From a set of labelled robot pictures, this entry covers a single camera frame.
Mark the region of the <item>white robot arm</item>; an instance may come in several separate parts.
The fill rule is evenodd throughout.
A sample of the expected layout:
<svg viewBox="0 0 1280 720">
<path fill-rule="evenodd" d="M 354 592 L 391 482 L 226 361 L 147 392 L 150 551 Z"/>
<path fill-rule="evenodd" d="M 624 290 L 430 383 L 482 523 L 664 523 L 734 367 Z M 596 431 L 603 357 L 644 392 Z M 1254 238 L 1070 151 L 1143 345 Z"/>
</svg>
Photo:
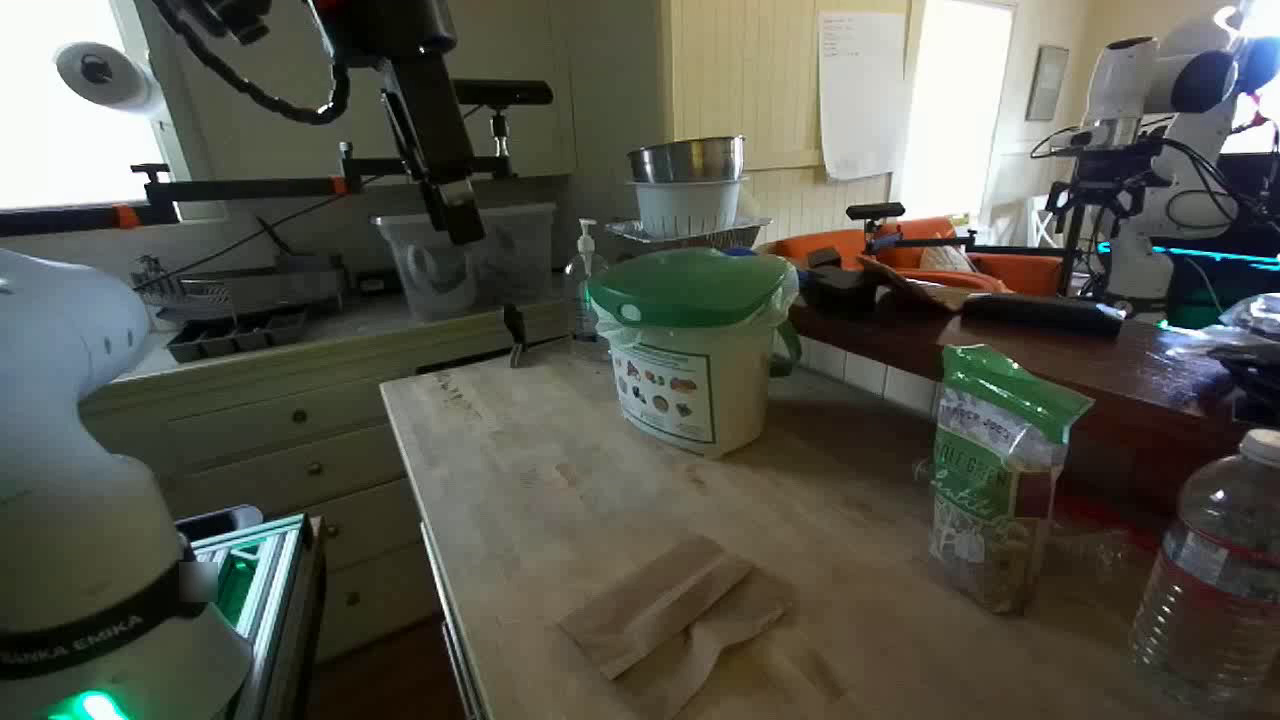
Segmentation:
<svg viewBox="0 0 1280 720">
<path fill-rule="evenodd" d="M 372 69 L 429 220 L 482 231 L 444 0 L 305 0 L 326 70 Z M 250 645 L 178 537 L 150 468 L 81 403 L 143 357 L 147 309 L 89 263 L 0 253 L 0 713 L 2 720 L 221 720 Z"/>
</svg>

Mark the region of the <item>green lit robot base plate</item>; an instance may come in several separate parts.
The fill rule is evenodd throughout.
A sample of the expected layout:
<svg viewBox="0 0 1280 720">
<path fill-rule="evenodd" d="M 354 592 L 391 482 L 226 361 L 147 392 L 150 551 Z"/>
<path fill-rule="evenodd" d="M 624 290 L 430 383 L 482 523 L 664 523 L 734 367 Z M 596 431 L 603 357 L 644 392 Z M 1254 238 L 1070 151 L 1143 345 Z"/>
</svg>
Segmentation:
<svg viewBox="0 0 1280 720">
<path fill-rule="evenodd" d="M 325 614 L 318 519 L 230 504 L 178 519 L 210 602 L 247 640 L 250 663 L 223 720 L 305 720 Z"/>
</svg>

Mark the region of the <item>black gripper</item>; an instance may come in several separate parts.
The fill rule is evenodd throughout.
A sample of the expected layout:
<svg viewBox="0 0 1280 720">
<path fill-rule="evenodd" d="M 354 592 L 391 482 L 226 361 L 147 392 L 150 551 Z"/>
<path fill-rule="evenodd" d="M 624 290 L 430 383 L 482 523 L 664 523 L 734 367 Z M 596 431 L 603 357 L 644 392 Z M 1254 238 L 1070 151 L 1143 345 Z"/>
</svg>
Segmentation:
<svg viewBox="0 0 1280 720">
<path fill-rule="evenodd" d="M 450 51 L 456 26 L 444 0 L 313 0 L 313 12 L 347 64 Z"/>
</svg>

